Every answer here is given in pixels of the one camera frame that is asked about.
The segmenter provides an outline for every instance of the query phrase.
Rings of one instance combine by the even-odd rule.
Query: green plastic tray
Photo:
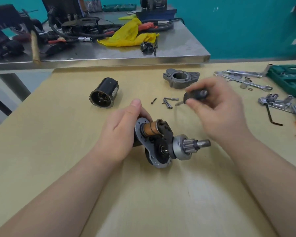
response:
[[[296,97],[296,65],[273,65],[267,76],[288,94]]]
[[[135,11],[136,7],[136,4],[111,4],[103,5],[102,9],[104,12],[129,12]]]

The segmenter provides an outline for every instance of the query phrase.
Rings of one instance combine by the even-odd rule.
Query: person's left hand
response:
[[[126,108],[111,113],[94,147],[96,155],[115,163],[125,159],[133,147],[134,128],[139,117],[152,121],[149,113],[141,106],[140,99],[134,99]]]

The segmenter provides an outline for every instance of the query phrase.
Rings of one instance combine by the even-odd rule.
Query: black screwdriver handle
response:
[[[187,101],[189,98],[196,99],[198,101],[204,100],[208,97],[208,91],[206,89],[200,89],[200,90],[193,90],[191,92],[186,92],[184,94],[183,103]]]

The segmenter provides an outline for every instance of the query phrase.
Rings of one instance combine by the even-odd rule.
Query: forearm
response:
[[[79,236],[115,166],[98,161],[95,151],[8,220],[0,228],[0,237]]]
[[[296,167],[252,134],[221,146],[280,236],[296,236]]]

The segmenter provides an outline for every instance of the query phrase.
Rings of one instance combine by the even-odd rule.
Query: wooden tabletop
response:
[[[154,120],[167,121],[174,135],[207,138],[186,105],[169,110],[161,104],[163,97],[182,99],[184,95],[184,90],[170,88],[162,78],[166,69],[198,71],[204,78],[227,69],[263,71],[266,65],[55,70],[0,126],[0,226],[77,163],[96,143],[106,116],[134,98],[142,100]],[[111,109],[95,107],[88,99],[105,77],[114,78],[120,87]],[[273,86],[272,93],[281,99],[287,96],[269,78],[253,78],[253,82]],[[243,97],[253,134],[296,166],[295,116],[271,109],[274,121],[284,124],[273,125],[257,103],[266,92],[229,83]],[[216,143],[193,154],[191,160],[172,163],[157,169],[148,163],[142,146],[133,148],[103,189],[82,236],[276,236]]]

